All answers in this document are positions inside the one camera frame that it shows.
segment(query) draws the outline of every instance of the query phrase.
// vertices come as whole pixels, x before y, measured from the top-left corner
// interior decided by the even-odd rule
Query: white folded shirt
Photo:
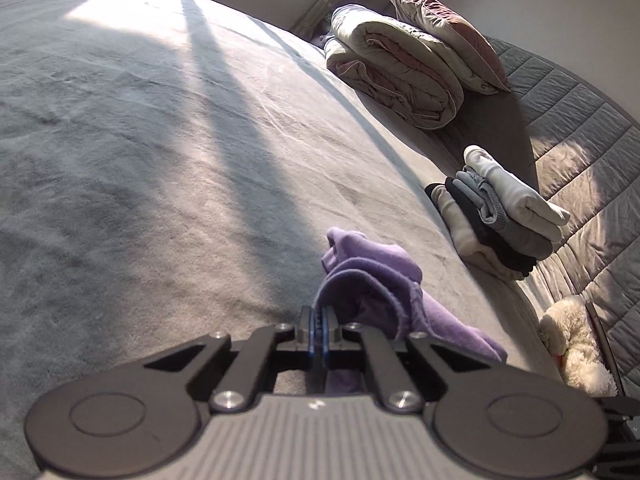
[[[567,224],[571,218],[568,211],[546,201],[535,189],[505,170],[479,146],[466,148],[465,164],[489,181],[507,215],[513,220],[540,233],[552,242],[561,240],[562,235],[558,226]]]

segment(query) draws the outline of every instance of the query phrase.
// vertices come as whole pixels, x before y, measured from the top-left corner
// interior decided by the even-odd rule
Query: sunlight patch
[[[180,0],[88,0],[65,19],[143,34],[169,46],[189,44]]]

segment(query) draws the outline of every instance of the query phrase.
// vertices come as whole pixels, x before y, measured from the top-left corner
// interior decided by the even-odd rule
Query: folded comforter
[[[324,46],[327,68],[352,88],[424,130],[455,117],[464,94],[447,63],[419,39],[423,31],[363,6],[336,9]]]

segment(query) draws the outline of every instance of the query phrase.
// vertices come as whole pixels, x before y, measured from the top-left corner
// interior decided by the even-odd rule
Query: metal screw
[[[219,408],[233,410],[244,402],[244,397],[238,392],[227,390],[220,392],[213,397],[213,403]]]
[[[417,408],[420,404],[420,397],[413,392],[403,390],[401,392],[391,394],[388,402],[398,410],[411,411]]]

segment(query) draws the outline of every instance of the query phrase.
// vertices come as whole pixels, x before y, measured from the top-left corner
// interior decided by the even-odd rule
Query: bed
[[[470,115],[426,135],[321,50],[209,0],[0,0],[0,52],[3,478],[36,475],[22,421],[46,390],[294,319],[331,226],[407,249],[510,364],[559,380],[536,333],[552,294],[466,267],[423,191],[460,168]]]

